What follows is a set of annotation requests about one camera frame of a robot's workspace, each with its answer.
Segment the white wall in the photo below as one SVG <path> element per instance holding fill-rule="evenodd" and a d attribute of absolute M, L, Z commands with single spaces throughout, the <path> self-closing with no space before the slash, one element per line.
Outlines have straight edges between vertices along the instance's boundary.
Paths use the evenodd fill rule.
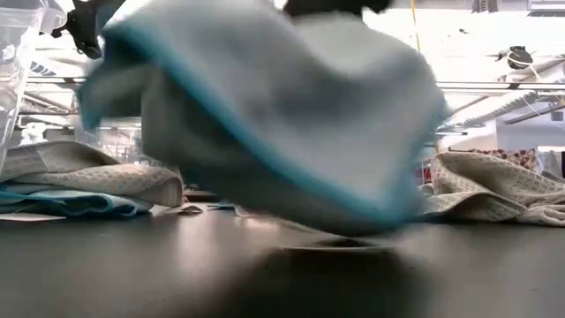
<path fill-rule="evenodd" d="M 565 147 L 565 129 L 554 126 L 499 125 L 498 146 L 507 150 L 536 148 L 537 146 Z"/>

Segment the cable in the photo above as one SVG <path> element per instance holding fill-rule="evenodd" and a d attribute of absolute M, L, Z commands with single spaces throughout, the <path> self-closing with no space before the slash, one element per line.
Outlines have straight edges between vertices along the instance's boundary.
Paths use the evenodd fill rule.
<path fill-rule="evenodd" d="M 416 24 L 416 0 L 410 0 L 410 9 L 412 11 L 412 20 L 414 21 L 414 35 L 416 35 L 416 46 L 418 48 L 418 52 L 421 52 L 422 49 L 420 48 L 420 38 L 418 35 L 418 26 Z"/>

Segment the black table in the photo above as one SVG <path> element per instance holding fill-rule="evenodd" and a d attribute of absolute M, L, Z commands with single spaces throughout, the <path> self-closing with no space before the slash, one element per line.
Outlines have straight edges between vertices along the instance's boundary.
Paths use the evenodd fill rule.
<path fill-rule="evenodd" d="M 0 316 L 563 317 L 565 230 L 419 224 L 374 254 L 222 212 L 0 223 Z"/>

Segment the metal rod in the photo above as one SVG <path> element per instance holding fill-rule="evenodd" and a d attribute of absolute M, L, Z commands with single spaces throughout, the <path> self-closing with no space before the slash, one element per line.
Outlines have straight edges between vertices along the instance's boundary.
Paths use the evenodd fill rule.
<path fill-rule="evenodd" d="M 51 112 L 51 113 L 44 113 L 44 112 L 40 112 L 40 111 L 21 111 L 18 113 L 18 115 L 20 116 L 32 116 L 32 115 L 42 115 L 42 116 L 70 116 L 70 115 L 78 115 L 79 113 L 77 112 L 68 112 L 68 113 L 62 113 L 62 112 Z"/>
<path fill-rule="evenodd" d="M 56 77 L 56 76 L 34 76 L 29 77 L 30 84 L 80 84 L 86 80 L 85 77 Z M 482 90 L 482 91 L 513 91 L 513 90 L 565 90 L 565 83 L 524 83 L 524 82 L 458 82 L 458 81 L 439 81 L 439 88 L 443 89 L 462 89 L 462 90 Z"/>
<path fill-rule="evenodd" d="M 535 118 L 535 117 L 539 117 L 539 116 L 541 116 L 541 115 L 548 114 L 548 113 L 550 113 L 550 112 L 552 112 L 552 111 L 562 110 L 562 109 L 565 109 L 565 104 L 563 104 L 563 105 L 557 105 L 557 106 L 549 106 L 549 107 L 546 107 L 546 108 L 544 108 L 544 109 L 542 109 L 542 110 L 538 110 L 537 112 L 536 112 L 536 111 L 533 111 L 533 112 L 531 112 L 531 113 L 522 115 L 522 116 L 520 116 L 520 117 L 516 117 L 516 118 L 509 119 L 509 120 L 505 121 L 504 124 L 506 124 L 506 125 L 513 125 L 513 124 L 521 123 L 521 122 L 526 121 L 526 120 L 528 120 L 528 119 L 532 119 L 532 118 Z"/>
<path fill-rule="evenodd" d="M 41 95 L 31 93 L 31 92 L 25 92 L 24 94 L 25 94 L 26 97 L 32 97 L 32 98 L 34 98 L 38 101 L 46 102 L 46 103 L 51 104 L 52 106 L 58 107 L 62 110 L 72 110 L 72 108 L 70 106 L 64 105 L 60 102 L 51 101 L 49 98 L 45 98 Z"/>
<path fill-rule="evenodd" d="M 60 77 L 60 76 L 30 76 L 27 78 L 29 84 L 81 84 L 86 80 L 84 77 Z"/>

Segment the blue trim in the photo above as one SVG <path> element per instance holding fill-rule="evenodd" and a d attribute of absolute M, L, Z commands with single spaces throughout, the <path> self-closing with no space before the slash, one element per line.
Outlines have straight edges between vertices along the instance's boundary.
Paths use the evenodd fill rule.
<path fill-rule="evenodd" d="M 104 196 L 104 195 L 88 195 L 79 197 L 49 197 L 42 195 L 23 195 L 17 193 L 8 193 L 0 191 L 0 201 L 1 200 L 20 200 L 19 203 L 23 201 L 37 201 L 37 203 L 45 206 L 45 213 L 55 216 L 67 216 L 67 217 L 90 217 L 90 216 L 114 216 L 129 218 L 136 216 L 140 211 L 137 207 L 131 206 L 121 206 L 115 207 L 114 202 Z M 92 205 L 85 205 L 84 208 L 72 208 L 69 203 L 79 202 L 88 203 L 92 200 L 103 201 L 101 207 L 96 208 Z"/>
<path fill-rule="evenodd" d="M 161 37 L 158 36 L 158 34 L 154 34 L 152 28 L 148 28 L 147 26 L 135 26 L 133 22 L 134 20 L 125 21 L 124 23 L 105 30 L 103 33 L 106 35 L 107 41 L 115 40 L 112 39 L 113 37 L 124 40 L 147 57 L 157 60 L 161 66 L 169 71 L 171 77 L 174 78 L 179 85 L 183 86 L 187 92 L 200 102 L 200 105 L 202 105 L 210 115 L 222 123 L 228 132 L 255 154 L 275 174 L 302 187 L 308 192 L 334 201 L 347 210 L 370 216 L 375 219 L 375 221 L 379 222 L 381 226 L 399 225 L 408 219 L 406 212 L 410 211 L 398 214 L 397 211 L 379 209 L 377 202 L 358 198 L 347 189 L 343 189 L 339 185 L 329 184 L 311 175 L 308 171 L 302 170 L 295 164 L 284 160 L 275 150 L 264 145 L 260 139 L 251 134 L 245 127 L 239 125 L 234 120 L 235 116 L 231 114 L 229 109 L 221 106 L 221 103 L 216 99 L 210 87 L 197 78 L 194 78 L 192 76 L 193 72 L 186 69 L 185 61 L 182 60 L 182 57 L 177 56 L 170 49 L 164 49 L 166 45 L 160 42 Z M 93 118 L 85 118 L 87 122 L 92 119 Z M 423 130 L 422 134 L 424 136 L 418 139 L 416 146 L 413 147 L 412 154 L 414 156 L 421 148 L 423 142 L 429 138 L 428 133 L 433 131 L 432 126 L 436 126 L 439 123 L 439 121 L 432 123 Z M 400 178 L 396 182 L 396 185 L 391 188 L 393 193 L 397 193 L 398 190 L 403 188 L 403 184 L 406 183 L 404 176 L 408 173 L 409 167 L 411 167 L 409 163 L 399 167 L 402 174 L 399 175 Z"/>

